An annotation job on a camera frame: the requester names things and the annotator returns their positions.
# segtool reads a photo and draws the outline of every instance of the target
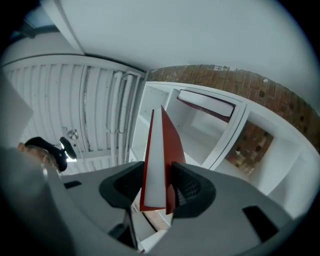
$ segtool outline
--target brick wall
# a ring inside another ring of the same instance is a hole
[[[151,70],[147,80],[206,86],[250,99],[287,120],[320,152],[320,117],[302,98],[267,77],[240,69],[231,70],[226,66],[186,65]],[[227,159],[250,173],[271,141],[270,134],[266,136],[260,127],[247,122]]]

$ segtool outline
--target black slot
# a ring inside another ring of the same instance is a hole
[[[77,181],[77,180],[74,180],[74,181],[70,181],[70,182],[66,182],[64,183],[64,187],[66,189],[71,189],[73,187],[76,187],[76,186],[79,186],[81,185],[82,183],[80,181]]]
[[[132,216],[129,211],[126,211],[123,223],[116,225],[108,234],[119,242],[135,250],[138,249]]]
[[[278,232],[276,226],[268,219],[258,206],[249,206],[242,210],[262,243]]]

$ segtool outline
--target shelf compartment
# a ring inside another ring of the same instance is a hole
[[[152,110],[156,110],[161,106],[165,107],[168,97],[168,92],[146,85],[142,96],[139,114],[145,120],[150,122]]]
[[[299,145],[274,137],[265,155],[250,175],[249,182],[268,195],[288,174],[299,153]]]
[[[178,131],[186,161],[201,166],[224,133],[228,123],[177,99],[180,91],[170,94],[166,112]]]
[[[305,161],[301,154],[288,174],[268,195],[296,218],[306,213],[317,195],[320,182],[319,163]]]

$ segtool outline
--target white wall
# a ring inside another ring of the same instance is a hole
[[[39,34],[35,38],[24,38],[11,44],[3,52],[0,66],[16,60],[47,55],[77,54],[60,32]]]
[[[317,60],[276,2],[69,0],[60,7],[87,54],[144,70],[189,64],[240,68],[281,83],[320,110]],[[49,16],[59,28],[61,16]]]
[[[298,158],[289,174],[268,195],[293,218],[307,212],[319,189],[319,165]]]

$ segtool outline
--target white ceiling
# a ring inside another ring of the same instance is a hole
[[[244,69],[283,84],[320,110],[319,64],[275,1],[50,2],[55,4],[44,9],[52,21],[85,54],[143,70],[190,64]]]

